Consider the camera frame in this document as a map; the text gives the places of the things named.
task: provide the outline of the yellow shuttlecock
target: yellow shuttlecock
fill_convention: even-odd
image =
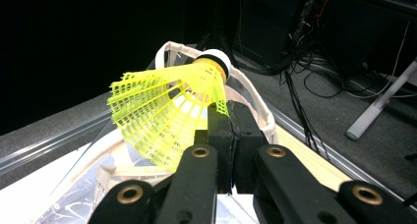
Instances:
[[[228,115],[224,85],[231,69],[223,52],[202,52],[192,64],[125,73],[111,84],[108,105],[124,140],[157,166],[175,171],[195,130],[208,127],[207,107]]]

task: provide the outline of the dark background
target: dark background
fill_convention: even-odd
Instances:
[[[222,0],[232,43],[238,0]],[[0,0],[0,135],[109,90],[166,41],[197,43],[215,0]]]

